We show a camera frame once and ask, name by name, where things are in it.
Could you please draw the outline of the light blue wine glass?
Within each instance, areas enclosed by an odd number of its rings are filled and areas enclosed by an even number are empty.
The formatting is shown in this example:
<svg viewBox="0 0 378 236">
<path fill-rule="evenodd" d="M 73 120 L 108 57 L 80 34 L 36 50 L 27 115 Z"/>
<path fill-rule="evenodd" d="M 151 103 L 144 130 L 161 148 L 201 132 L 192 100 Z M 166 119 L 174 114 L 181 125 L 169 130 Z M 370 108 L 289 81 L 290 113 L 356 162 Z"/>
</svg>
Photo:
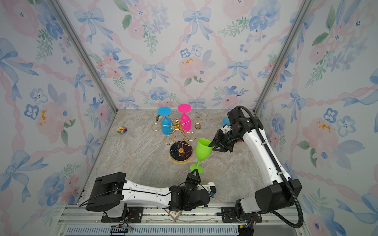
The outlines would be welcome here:
<svg viewBox="0 0 378 236">
<path fill-rule="evenodd" d="M 222 127 L 224 127 L 225 125 L 230 126 L 230 121 L 228 117 L 222 119 Z"/>
</svg>

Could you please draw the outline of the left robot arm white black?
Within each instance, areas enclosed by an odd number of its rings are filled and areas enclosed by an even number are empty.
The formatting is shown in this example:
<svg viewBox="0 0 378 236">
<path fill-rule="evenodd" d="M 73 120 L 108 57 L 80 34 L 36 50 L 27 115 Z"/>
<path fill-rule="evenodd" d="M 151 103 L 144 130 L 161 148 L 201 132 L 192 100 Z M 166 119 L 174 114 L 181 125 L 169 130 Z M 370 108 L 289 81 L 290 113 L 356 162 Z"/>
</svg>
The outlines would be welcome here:
<svg viewBox="0 0 378 236">
<path fill-rule="evenodd" d="M 188 173 L 186 181 L 171 187 L 150 187 L 126 179 L 125 173 L 96 178 L 88 200 L 80 204 L 87 211 L 104 212 L 111 220 L 130 215 L 128 204 L 152 205 L 169 211 L 191 211 L 207 207 L 216 194 L 214 183 L 201 184 L 197 169 Z"/>
</svg>

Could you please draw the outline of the green wine glass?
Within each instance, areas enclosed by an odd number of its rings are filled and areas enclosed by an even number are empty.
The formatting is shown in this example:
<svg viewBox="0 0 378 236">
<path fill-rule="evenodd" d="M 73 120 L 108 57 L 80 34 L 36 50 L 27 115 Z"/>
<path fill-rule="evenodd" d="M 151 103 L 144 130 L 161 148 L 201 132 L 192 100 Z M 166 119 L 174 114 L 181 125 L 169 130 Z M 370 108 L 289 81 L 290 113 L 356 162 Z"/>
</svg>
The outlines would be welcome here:
<svg viewBox="0 0 378 236">
<path fill-rule="evenodd" d="M 201 167 L 200 163 L 207 159 L 213 148 L 210 147 L 211 141 L 208 139 L 200 138 L 198 140 L 197 146 L 196 146 L 196 156 L 197 156 L 197 164 L 193 164 L 190 166 L 190 170 L 193 172 L 194 170 L 198 170 L 199 174 L 203 174 L 204 170 Z"/>
</svg>

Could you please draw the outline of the cyan wine glass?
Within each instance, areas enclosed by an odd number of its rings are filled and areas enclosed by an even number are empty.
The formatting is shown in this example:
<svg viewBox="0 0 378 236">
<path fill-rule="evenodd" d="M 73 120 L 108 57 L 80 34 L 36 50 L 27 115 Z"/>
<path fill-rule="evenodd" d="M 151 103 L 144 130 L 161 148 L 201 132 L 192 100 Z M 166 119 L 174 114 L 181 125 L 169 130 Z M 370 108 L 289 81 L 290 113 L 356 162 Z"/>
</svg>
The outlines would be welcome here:
<svg viewBox="0 0 378 236">
<path fill-rule="evenodd" d="M 158 115 L 160 117 L 163 117 L 163 120 L 161 121 L 161 130 L 164 135 L 170 135 L 172 130 L 172 120 L 168 116 L 171 114 L 171 108 L 169 107 L 160 107 L 158 109 Z"/>
</svg>

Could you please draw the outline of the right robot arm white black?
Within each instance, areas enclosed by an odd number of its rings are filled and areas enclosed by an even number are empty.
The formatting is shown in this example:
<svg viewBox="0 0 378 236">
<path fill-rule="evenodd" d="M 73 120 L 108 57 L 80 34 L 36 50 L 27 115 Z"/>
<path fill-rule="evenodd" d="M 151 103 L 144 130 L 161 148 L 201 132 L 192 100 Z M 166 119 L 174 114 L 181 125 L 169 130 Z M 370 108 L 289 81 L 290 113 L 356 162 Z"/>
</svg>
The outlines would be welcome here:
<svg viewBox="0 0 378 236">
<path fill-rule="evenodd" d="M 217 131 L 209 147 L 213 151 L 233 152 L 234 144 L 239 141 L 246 143 L 262 174 L 263 188 L 252 197 L 237 200 L 234 210 L 221 213 L 221 216 L 235 218 L 242 223 L 239 229 L 243 230 L 253 230 L 255 223 L 262 222 L 262 214 L 267 213 L 275 215 L 292 228 L 301 228 L 304 215 L 298 195 L 302 185 L 279 163 L 261 121 L 244 106 L 236 106 L 227 117 L 230 124 Z"/>
</svg>

